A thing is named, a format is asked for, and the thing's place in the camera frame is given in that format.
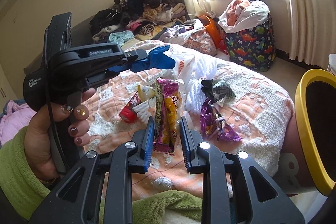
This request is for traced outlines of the left hand painted nails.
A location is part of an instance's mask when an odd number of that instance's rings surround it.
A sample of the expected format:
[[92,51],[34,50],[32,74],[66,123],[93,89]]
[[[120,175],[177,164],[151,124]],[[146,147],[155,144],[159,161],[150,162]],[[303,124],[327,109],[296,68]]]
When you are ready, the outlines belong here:
[[61,122],[70,116],[75,118],[66,130],[71,141],[78,147],[87,145],[91,139],[87,121],[89,110],[83,104],[76,107],[56,103],[45,105],[30,120],[24,139],[25,155],[29,167],[40,180],[51,181],[59,176],[51,152],[51,118]]

